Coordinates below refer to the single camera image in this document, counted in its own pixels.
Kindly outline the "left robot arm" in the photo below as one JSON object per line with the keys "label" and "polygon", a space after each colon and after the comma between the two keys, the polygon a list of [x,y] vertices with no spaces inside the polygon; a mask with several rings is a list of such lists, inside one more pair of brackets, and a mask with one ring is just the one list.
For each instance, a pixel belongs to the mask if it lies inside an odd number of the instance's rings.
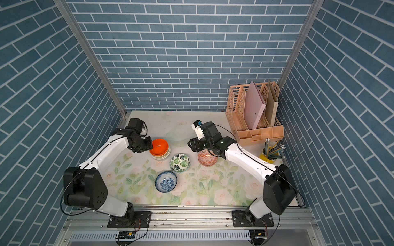
{"label": "left robot arm", "polygon": [[103,175],[122,151],[142,153],[153,149],[144,121],[131,118],[125,128],[115,129],[91,157],[63,175],[64,191],[60,205],[89,208],[115,218],[133,218],[133,205],[108,194]]}

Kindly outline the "cream bowl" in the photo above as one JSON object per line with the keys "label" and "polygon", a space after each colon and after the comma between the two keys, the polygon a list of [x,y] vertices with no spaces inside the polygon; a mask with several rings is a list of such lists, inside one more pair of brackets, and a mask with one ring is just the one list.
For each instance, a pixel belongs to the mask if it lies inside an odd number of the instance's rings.
{"label": "cream bowl", "polygon": [[162,159],[165,159],[165,158],[167,158],[168,156],[169,156],[169,154],[170,154],[170,152],[167,152],[167,153],[165,153],[164,155],[162,155],[162,156],[152,156],[155,160],[162,160]]}

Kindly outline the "blue floral bowl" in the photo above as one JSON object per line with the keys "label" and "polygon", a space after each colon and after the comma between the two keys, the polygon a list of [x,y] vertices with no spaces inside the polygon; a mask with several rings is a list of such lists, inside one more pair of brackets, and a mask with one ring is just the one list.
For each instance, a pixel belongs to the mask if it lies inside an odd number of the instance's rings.
{"label": "blue floral bowl", "polygon": [[178,184],[178,178],[172,171],[160,173],[155,181],[156,189],[161,193],[171,192]]}

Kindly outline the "light green bowl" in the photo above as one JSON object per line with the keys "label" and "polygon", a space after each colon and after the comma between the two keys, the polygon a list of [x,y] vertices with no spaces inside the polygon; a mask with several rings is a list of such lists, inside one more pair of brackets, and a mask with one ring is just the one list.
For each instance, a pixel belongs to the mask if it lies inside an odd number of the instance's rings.
{"label": "light green bowl", "polygon": [[[171,152],[171,148],[170,148],[170,147],[167,148],[167,150],[166,150],[165,153],[167,153],[167,152]],[[162,154],[152,154],[152,155],[154,155],[154,156],[162,156],[162,155],[164,155],[165,153],[162,153]]]}

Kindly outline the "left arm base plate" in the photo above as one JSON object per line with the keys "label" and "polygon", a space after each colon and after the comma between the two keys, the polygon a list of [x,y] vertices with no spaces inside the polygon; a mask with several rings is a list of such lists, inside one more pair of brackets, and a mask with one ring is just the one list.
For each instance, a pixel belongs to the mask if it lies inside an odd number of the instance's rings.
{"label": "left arm base plate", "polygon": [[122,217],[110,215],[107,228],[149,228],[151,216],[151,211],[127,212]]}

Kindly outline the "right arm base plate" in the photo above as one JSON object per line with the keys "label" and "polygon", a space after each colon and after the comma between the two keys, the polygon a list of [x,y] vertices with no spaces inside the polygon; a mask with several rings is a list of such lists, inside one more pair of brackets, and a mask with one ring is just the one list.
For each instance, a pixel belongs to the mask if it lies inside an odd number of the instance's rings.
{"label": "right arm base plate", "polygon": [[261,218],[255,217],[249,209],[233,210],[232,220],[234,227],[273,227],[274,221],[271,213]]}

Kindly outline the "red pattern bowl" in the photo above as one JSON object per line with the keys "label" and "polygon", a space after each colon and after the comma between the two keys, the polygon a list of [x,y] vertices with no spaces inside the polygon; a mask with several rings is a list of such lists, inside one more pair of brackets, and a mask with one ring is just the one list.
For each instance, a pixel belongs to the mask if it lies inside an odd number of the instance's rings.
{"label": "red pattern bowl", "polygon": [[203,150],[198,153],[198,161],[204,167],[210,167],[216,164],[218,157],[210,154],[208,150]]}

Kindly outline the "green leaf pattern bowl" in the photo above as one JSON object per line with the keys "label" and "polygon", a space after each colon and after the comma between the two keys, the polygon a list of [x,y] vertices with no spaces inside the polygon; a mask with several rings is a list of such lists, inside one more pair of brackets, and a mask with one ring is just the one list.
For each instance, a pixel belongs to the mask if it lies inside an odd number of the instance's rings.
{"label": "green leaf pattern bowl", "polygon": [[182,173],[190,167],[190,158],[186,154],[179,153],[171,158],[169,165],[173,172]]}

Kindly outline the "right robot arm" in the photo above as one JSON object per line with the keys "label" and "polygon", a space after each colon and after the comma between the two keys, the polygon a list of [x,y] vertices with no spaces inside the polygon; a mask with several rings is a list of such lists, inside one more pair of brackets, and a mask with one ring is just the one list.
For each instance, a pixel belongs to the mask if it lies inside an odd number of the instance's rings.
{"label": "right robot arm", "polygon": [[207,149],[215,156],[240,166],[263,185],[263,195],[248,207],[254,218],[260,219],[269,213],[284,213],[298,193],[286,165],[276,166],[261,160],[240,147],[234,138],[223,137],[213,122],[196,120],[192,128],[197,137],[192,138],[188,146],[193,152]]}

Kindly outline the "orange bowl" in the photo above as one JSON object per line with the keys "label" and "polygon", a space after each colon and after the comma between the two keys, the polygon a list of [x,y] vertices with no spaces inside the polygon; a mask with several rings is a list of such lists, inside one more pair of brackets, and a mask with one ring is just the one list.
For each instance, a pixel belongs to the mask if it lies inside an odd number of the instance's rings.
{"label": "orange bowl", "polygon": [[166,152],[167,148],[169,147],[169,144],[166,140],[160,138],[153,140],[152,146],[153,148],[150,150],[151,155],[162,154]]}

